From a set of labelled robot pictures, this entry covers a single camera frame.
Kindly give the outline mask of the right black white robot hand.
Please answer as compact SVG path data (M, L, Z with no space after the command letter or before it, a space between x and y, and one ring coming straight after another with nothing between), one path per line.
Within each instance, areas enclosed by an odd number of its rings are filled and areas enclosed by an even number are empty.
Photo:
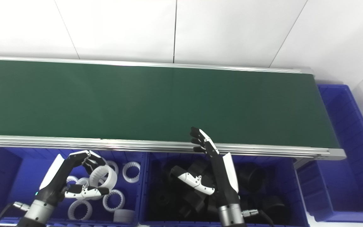
M193 175L180 166L174 166L170 175L204 194L214 196L218 208L239 205L238 183L231 154L222 155L210 136L200 128L192 127L190 136L191 143L197 145L193 151L204 153L209 158L216 184L203 184L201 175Z

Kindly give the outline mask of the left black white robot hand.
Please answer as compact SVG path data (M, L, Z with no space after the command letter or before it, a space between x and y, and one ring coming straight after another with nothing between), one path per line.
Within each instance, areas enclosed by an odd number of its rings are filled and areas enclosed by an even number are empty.
M87 173L92 173L102 167L105 161L90 150L71 153L67 158L58 154L47 171L35 199L56 207L64 198L86 200L107 195L110 192L104 186L83 186L82 184L67 184L67 178L75 167L83 166Z

